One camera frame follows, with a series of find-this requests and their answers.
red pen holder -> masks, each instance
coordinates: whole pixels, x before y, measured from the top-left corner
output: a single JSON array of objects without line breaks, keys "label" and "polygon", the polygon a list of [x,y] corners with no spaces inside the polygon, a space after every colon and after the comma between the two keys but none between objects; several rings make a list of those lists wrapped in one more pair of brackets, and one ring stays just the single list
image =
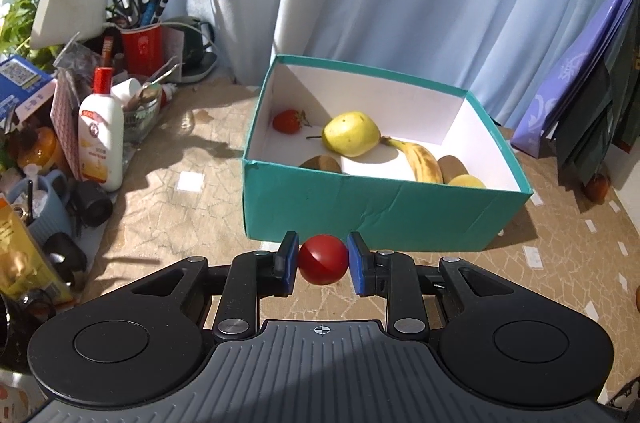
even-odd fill
[{"label": "red pen holder", "polygon": [[155,24],[145,28],[121,30],[127,71],[134,75],[150,77],[162,64],[162,25]]}]

gray ribbed plate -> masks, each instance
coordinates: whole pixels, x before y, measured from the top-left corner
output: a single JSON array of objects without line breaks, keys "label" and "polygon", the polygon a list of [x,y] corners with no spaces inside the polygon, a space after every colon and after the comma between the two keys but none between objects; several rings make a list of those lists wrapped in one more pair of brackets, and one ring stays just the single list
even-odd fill
[{"label": "gray ribbed plate", "polygon": [[430,350],[375,322],[271,321],[252,340],[223,343],[183,389],[124,410],[49,403],[37,423],[595,423],[596,403],[555,411],[493,405],[460,389]]}]

blue cup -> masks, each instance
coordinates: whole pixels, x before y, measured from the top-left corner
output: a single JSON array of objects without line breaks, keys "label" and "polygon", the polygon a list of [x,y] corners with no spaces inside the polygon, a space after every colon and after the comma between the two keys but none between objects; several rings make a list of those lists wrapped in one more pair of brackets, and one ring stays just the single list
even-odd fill
[{"label": "blue cup", "polygon": [[[7,194],[7,199],[13,203],[20,194],[27,191],[29,178],[20,180]],[[58,183],[59,196],[53,188],[53,183]],[[38,190],[46,191],[47,199],[40,215],[29,225],[29,233],[33,240],[42,247],[54,233],[66,233],[72,236],[71,220],[66,213],[66,203],[69,200],[70,191],[66,177],[60,170],[52,170],[46,176],[38,176]]]}]

strawberry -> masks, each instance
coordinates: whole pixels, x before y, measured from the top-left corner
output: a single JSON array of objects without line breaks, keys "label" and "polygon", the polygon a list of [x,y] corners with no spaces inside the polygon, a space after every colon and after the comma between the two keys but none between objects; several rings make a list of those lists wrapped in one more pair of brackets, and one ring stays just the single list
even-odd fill
[{"label": "strawberry", "polygon": [[276,114],[271,123],[273,129],[284,134],[295,134],[302,126],[309,126],[309,122],[306,120],[304,111],[296,111],[295,109],[288,109]]}]

wall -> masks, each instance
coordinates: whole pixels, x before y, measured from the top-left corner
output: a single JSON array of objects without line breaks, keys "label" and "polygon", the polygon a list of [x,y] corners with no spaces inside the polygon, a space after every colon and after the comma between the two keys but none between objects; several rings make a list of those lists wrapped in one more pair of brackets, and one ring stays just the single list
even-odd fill
[{"label": "wall", "polygon": [[640,231],[640,142],[631,154],[612,146],[605,159],[620,202]]}]

